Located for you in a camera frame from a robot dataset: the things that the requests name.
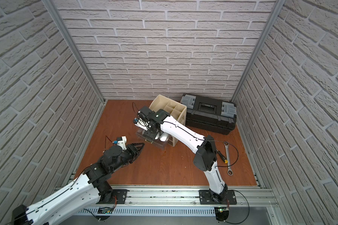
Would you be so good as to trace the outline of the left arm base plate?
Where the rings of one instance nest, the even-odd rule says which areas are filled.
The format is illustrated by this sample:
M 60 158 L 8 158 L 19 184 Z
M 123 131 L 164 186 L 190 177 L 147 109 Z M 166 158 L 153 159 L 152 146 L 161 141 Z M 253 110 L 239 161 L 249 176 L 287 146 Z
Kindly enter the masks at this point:
M 127 194 L 127 189 L 111 190 L 100 199 L 99 204 L 125 204 Z

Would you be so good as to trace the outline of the clear top drawer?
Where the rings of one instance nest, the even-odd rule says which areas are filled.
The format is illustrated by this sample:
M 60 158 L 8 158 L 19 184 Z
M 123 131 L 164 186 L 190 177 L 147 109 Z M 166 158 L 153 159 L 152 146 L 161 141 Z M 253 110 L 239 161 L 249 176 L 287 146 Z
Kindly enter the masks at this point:
M 155 139 L 151 139 L 149 137 L 146 137 L 144 136 L 145 134 L 145 130 L 139 128 L 136 132 L 136 136 L 141 140 L 143 141 L 144 143 L 149 143 L 151 144 L 152 146 L 155 146 L 156 148 L 159 148 L 161 150 L 164 150 L 165 147 L 167 146 L 168 142 L 169 142 L 169 139 L 167 142 L 162 142 L 160 141 L 159 139 L 158 140 L 155 140 Z

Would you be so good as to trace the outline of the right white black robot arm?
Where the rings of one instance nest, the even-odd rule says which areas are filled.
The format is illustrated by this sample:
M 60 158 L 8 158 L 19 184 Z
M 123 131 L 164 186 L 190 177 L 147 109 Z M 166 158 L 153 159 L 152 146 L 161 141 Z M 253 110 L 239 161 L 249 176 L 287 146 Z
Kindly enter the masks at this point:
M 194 153 L 194 165 L 204 172 L 213 199 L 219 202 L 224 198 L 227 185 L 218 169 L 217 148 L 213 137 L 205 137 L 190 130 L 162 109 L 155 112 L 142 107 L 133 122 L 144 129 L 143 136 L 147 142 L 165 142 L 172 136 L 185 144 Z

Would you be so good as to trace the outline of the beige drawer organizer cabinet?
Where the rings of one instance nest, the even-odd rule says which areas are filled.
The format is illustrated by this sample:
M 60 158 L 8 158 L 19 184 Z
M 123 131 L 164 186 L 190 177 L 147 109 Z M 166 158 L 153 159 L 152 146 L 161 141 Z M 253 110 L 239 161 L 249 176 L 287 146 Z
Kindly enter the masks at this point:
M 185 127 L 185 118 L 187 107 L 163 95 L 159 95 L 149 107 L 152 111 L 161 109 L 158 117 L 161 132 L 168 133 L 169 139 L 172 139 L 172 145 L 177 142 L 188 144 L 191 136 L 189 130 Z

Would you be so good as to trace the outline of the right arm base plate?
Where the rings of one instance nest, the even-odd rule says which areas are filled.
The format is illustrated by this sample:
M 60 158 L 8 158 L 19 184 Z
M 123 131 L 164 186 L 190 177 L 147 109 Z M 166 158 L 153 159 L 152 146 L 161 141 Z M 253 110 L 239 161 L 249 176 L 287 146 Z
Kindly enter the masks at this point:
M 199 190 L 199 200 L 202 205 L 210 205 L 210 204 L 227 204 L 229 202 L 230 205 L 236 205 L 237 200 L 234 193 L 234 190 L 223 190 L 221 194 L 216 194 L 211 190 Z

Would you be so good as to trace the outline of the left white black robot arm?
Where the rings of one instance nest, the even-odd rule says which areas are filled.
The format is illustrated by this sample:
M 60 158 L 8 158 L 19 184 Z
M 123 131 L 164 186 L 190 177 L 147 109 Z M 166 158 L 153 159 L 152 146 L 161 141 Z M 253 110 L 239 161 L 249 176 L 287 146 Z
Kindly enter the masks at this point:
M 114 198 L 108 179 L 121 167 L 133 163 L 144 146 L 144 143 L 111 146 L 68 185 L 35 204 L 16 207 L 10 224 L 58 225 L 92 204 L 109 203 Z

